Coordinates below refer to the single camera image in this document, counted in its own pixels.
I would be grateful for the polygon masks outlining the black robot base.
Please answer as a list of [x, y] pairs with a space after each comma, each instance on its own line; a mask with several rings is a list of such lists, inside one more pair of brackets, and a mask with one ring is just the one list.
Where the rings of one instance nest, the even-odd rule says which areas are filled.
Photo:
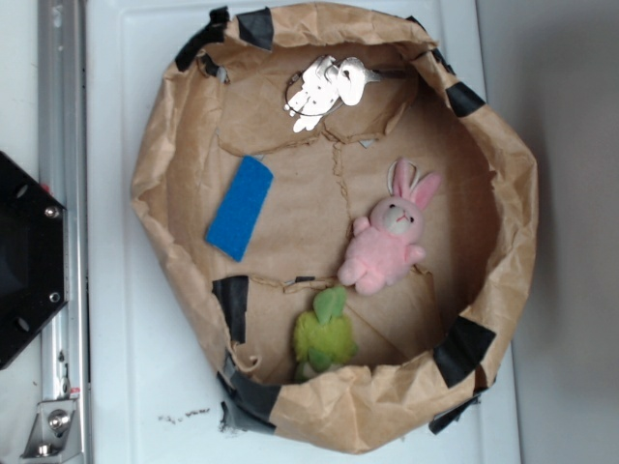
[[1, 155], [1, 367], [66, 304], [65, 207]]

